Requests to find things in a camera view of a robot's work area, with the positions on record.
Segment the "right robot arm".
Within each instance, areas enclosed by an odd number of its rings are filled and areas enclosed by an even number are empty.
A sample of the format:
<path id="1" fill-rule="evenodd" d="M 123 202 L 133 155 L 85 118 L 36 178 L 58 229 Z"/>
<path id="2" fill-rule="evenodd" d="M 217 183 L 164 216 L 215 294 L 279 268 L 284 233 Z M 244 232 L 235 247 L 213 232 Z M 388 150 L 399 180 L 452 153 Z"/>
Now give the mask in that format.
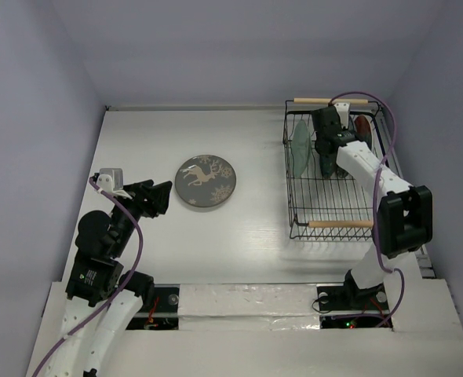
<path id="1" fill-rule="evenodd" d="M 341 293 L 330 294 L 350 310 L 361 310 L 377 293 L 384 278 L 400 273 L 399 260 L 432 239 L 432 193 L 413 186 L 373 154 L 362 134 L 345 129 L 334 105 L 311 113 L 315 150 L 347 171 L 372 195 L 372 244 L 346 275 Z"/>

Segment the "dark teal plate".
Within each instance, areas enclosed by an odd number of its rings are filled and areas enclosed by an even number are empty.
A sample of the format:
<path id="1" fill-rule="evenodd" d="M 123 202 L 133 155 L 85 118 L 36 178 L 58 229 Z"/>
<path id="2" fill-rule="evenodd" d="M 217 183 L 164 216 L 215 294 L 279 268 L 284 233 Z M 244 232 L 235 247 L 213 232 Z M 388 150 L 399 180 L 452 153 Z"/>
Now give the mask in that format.
<path id="1" fill-rule="evenodd" d="M 320 155 L 319 167 L 324 179 L 331 178 L 337 172 L 337 153 Z"/>

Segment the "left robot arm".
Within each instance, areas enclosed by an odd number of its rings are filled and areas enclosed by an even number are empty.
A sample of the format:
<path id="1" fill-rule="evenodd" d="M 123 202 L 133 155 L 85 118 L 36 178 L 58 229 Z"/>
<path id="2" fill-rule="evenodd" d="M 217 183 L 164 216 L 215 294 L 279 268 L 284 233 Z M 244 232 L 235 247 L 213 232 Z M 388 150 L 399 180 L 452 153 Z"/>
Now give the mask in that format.
<path id="1" fill-rule="evenodd" d="M 78 222 L 60 338 L 35 376 L 102 376 L 134 315 L 156 305 L 153 277 L 137 272 L 144 249 L 139 220 L 166 213 L 171 181 L 124 185 L 120 169 L 102 169 L 89 184 L 114 206 Z"/>

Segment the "grey reindeer plate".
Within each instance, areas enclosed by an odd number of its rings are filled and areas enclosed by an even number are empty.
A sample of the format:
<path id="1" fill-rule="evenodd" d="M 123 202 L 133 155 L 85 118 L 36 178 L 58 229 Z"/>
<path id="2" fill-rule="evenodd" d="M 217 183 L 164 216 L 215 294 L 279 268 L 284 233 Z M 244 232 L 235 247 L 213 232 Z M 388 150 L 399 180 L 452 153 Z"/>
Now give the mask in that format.
<path id="1" fill-rule="evenodd" d="M 220 206 L 231 197 L 236 183 L 232 165 L 215 155 L 191 157 L 178 168 L 174 178 L 177 195 L 197 208 Z"/>

